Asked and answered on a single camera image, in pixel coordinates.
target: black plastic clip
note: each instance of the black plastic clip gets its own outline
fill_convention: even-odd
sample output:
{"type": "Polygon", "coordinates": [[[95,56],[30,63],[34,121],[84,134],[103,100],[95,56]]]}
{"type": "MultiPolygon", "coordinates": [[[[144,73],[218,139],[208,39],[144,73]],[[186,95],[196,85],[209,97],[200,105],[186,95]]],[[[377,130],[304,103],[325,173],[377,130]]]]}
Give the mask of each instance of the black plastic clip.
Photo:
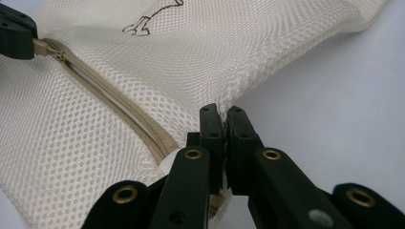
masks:
{"type": "Polygon", "coordinates": [[[0,4],[0,54],[13,59],[33,59],[34,38],[38,38],[35,22],[28,15],[0,4]]]}

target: brass grommet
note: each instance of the brass grommet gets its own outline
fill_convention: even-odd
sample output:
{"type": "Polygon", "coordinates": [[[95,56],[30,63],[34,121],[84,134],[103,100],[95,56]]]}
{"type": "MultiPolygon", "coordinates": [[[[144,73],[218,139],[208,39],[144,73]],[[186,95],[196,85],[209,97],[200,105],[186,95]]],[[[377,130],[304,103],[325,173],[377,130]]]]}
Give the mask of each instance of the brass grommet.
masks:
{"type": "Polygon", "coordinates": [[[113,201],[119,204],[131,202],[138,196],[138,189],[133,185],[120,187],[113,194],[113,201]]]}
{"type": "Polygon", "coordinates": [[[281,154],[278,153],[277,151],[273,151],[273,150],[264,150],[263,156],[265,158],[271,159],[271,160],[278,160],[281,158],[281,154]]]}
{"type": "Polygon", "coordinates": [[[198,159],[200,157],[202,157],[203,152],[199,151],[199,150],[188,150],[184,153],[185,158],[188,159],[198,159]]]}
{"type": "Polygon", "coordinates": [[[346,191],[346,196],[353,202],[361,205],[363,207],[373,207],[375,206],[375,199],[368,195],[366,192],[361,191],[356,188],[351,188],[346,191]]]}

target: clamp jaw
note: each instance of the clamp jaw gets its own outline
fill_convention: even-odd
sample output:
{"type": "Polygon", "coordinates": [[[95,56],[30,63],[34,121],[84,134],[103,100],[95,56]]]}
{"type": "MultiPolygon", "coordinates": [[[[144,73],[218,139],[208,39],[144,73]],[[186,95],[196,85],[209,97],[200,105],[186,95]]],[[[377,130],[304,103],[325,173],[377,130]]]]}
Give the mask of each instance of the clamp jaw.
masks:
{"type": "Polygon", "coordinates": [[[226,133],[215,104],[200,109],[201,131],[189,133],[170,174],[146,187],[136,181],[111,186],[83,228],[207,228],[208,200],[227,186],[249,196],[257,228],[405,228],[405,216],[364,186],[318,189],[288,157],[267,148],[244,110],[227,114],[226,133]]]}
{"type": "Polygon", "coordinates": [[[13,59],[33,59],[35,22],[26,14],[0,4],[0,54],[13,59]]]}

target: zipper teeth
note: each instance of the zipper teeth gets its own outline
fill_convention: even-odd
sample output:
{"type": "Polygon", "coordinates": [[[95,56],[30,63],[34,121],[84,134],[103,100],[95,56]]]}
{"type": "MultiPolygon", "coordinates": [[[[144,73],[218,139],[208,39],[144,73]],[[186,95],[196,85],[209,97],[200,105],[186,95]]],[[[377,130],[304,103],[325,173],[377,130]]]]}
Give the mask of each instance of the zipper teeth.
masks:
{"type": "Polygon", "coordinates": [[[75,61],[75,56],[69,56],[68,53],[63,51],[63,47],[59,47],[59,45],[55,44],[52,40],[46,39],[44,42],[53,48],[50,55],[60,62],[65,69],[68,69],[70,73],[73,73],[76,77],[80,77],[86,81],[88,86],[99,92],[100,95],[117,107],[117,109],[114,109],[115,111],[128,116],[131,121],[138,125],[159,148],[160,156],[162,158],[165,158],[165,156],[170,153],[153,127],[151,127],[130,104],[124,101],[124,99],[118,94],[110,90],[104,83],[100,82],[92,73],[89,73],[89,71],[86,70],[86,68],[88,68],[87,66],[83,67],[81,63],[77,63],[77,61],[75,61]]]}

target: zipper pull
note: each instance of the zipper pull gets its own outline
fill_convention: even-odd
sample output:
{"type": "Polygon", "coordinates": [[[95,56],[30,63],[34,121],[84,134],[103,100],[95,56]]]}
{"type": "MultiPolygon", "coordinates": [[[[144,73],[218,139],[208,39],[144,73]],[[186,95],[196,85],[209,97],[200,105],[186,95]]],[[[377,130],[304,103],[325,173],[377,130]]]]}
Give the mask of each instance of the zipper pull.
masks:
{"type": "Polygon", "coordinates": [[[65,61],[65,58],[63,57],[63,52],[54,50],[45,41],[39,39],[33,39],[32,41],[35,54],[43,56],[51,55],[54,56],[59,61],[65,61]]]}

